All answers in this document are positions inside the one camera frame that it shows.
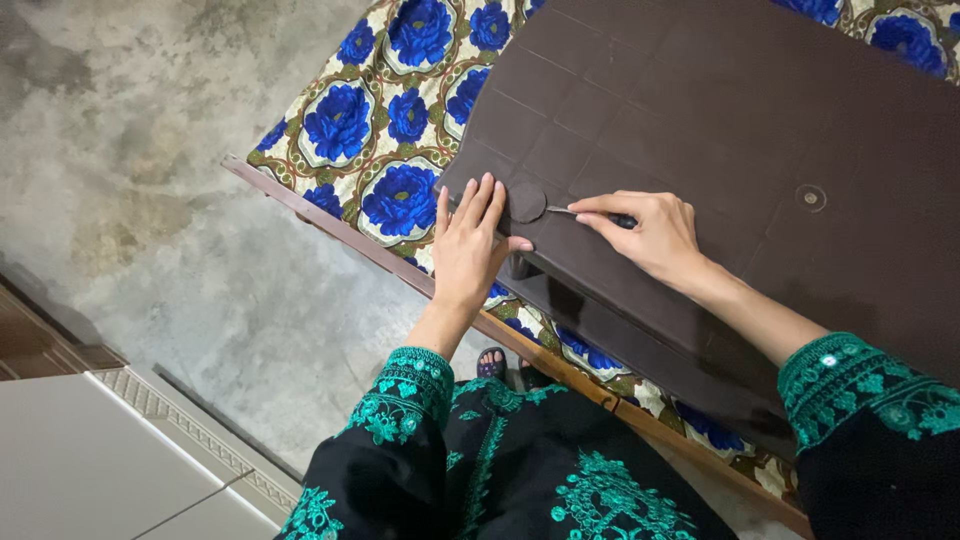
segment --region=gray stained floor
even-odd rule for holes
[[[0,0],[0,273],[301,473],[425,300],[218,163],[274,126],[365,7]],[[491,345],[470,331],[457,375]],[[697,485],[741,537],[794,537]]]

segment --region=person's right hand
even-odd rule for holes
[[[623,256],[648,274],[686,293],[713,266],[697,247],[694,210],[673,193],[617,191],[572,203],[577,221],[593,227]],[[614,225],[606,214],[632,215],[632,230]]]

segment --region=slipper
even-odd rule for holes
[[[545,388],[555,381],[541,373],[533,365],[520,365],[520,380],[523,381],[523,390],[529,392],[534,388]]]
[[[500,359],[493,362],[481,363],[480,360],[489,353],[500,353]],[[477,357],[477,379],[500,379],[501,382],[507,379],[507,356],[503,349],[499,347],[490,347]]]

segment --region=brown plastic table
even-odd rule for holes
[[[491,171],[551,205],[675,192],[735,275],[960,385],[958,149],[955,87],[768,2],[551,0],[497,60],[437,189],[456,202]],[[537,247],[533,271],[501,271],[508,288],[792,455],[777,370],[728,327],[568,215],[500,232]]]

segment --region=foot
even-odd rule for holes
[[[530,362],[523,359],[520,361],[520,380],[523,381],[523,389],[527,392],[540,390],[553,382],[552,379],[530,365]]]
[[[507,377],[507,358],[503,349],[491,347],[477,358],[477,378],[494,378],[504,381]]]

